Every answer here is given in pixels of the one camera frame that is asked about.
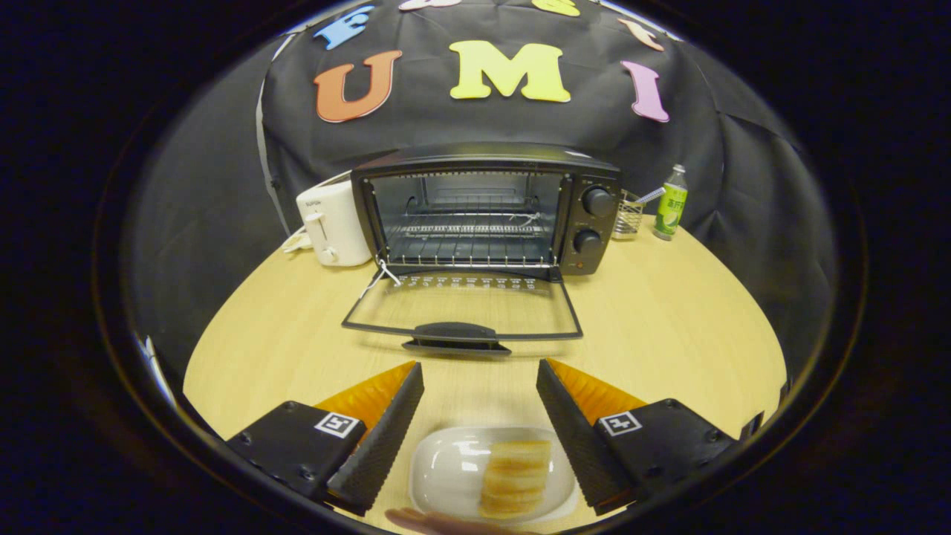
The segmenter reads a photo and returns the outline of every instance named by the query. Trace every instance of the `black knob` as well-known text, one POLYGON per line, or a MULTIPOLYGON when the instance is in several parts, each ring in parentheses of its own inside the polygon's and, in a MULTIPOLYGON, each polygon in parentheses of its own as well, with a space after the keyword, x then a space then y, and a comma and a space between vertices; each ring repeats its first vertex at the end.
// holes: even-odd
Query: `black knob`
POLYGON ((601 249, 601 236, 590 229, 579 230, 574 235, 574 250, 581 254, 593 254, 601 249))
POLYGON ((594 217, 614 215, 614 196, 604 188, 591 188, 581 198, 585 211, 594 217))

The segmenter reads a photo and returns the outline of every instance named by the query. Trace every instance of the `white toaster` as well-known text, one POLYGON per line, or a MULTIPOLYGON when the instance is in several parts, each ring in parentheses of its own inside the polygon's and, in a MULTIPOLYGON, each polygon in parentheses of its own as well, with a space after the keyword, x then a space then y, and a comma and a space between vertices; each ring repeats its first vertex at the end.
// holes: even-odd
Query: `white toaster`
POLYGON ((297 197, 304 228, 325 266, 359 266, 370 260, 350 186, 350 172, 325 180, 297 197))

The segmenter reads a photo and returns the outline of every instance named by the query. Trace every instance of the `white plate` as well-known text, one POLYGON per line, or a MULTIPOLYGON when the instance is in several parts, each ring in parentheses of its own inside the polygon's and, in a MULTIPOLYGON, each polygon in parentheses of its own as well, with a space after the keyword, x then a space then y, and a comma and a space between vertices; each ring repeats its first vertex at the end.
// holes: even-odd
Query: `white plate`
POLYGON ((578 501, 578 485, 568 456, 549 429, 538 427, 451 427, 424 438, 410 464, 410 499, 423 512, 501 525, 541 522, 565 516, 578 501), (547 440, 552 459, 541 505, 525 516, 493 520, 478 514, 482 477, 496 442, 547 440))

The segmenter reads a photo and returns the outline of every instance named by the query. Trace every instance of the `table surface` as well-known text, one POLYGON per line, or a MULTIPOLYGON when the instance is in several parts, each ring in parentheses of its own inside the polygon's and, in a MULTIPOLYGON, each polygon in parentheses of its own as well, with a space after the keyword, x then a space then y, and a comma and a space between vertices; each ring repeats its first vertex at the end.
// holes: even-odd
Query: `table surface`
MULTIPOLYGON (((426 391, 362 519, 397 533, 408 531, 383 511, 412 506, 410 459, 427 435, 453 426, 552 428, 534 386, 542 357, 647 403, 676 398, 737 438, 760 411, 765 420, 779 404, 786 381, 779 342, 712 253, 682 228, 662 241, 650 233, 652 223, 646 215, 636 239, 611 240, 596 273, 565 277, 583 338, 505 343, 513 353, 501 359, 410 353, 401 347, 408 337, 343 328, 376 266, 324 267, 311 250, 277 250, 204 331, 184 394, 227 439, 286 400, 313 405, 408 360, 421 362, 426 391)), ((581 499, 569 516, 524 528, 552 532, 599 518, 581 499)))

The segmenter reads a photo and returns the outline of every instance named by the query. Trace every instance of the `toaster oven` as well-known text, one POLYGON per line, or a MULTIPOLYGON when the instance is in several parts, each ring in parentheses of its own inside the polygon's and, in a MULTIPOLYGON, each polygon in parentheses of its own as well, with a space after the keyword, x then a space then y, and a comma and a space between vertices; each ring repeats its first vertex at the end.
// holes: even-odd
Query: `toaster oven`
POLYGON ((619 177, 580 152, 519 143, 407 149, 353 169, 380 271, 344 326, 455 352, 580 337, 562 275, 597 270, 619 177))

